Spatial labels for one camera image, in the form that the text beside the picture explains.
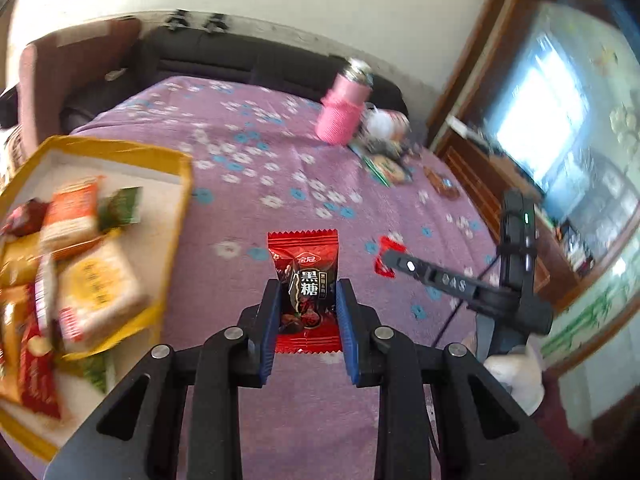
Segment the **white gloved right hand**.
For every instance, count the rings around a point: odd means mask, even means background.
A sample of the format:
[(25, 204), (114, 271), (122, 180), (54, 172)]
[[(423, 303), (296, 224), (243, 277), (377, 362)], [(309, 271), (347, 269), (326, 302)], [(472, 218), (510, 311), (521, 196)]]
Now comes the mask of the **white gloved right hand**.
[(484, 367), (527, 414), (533, 415), (544, 400), (541, 358), (530, 341), (507, 354), (488, 356)]

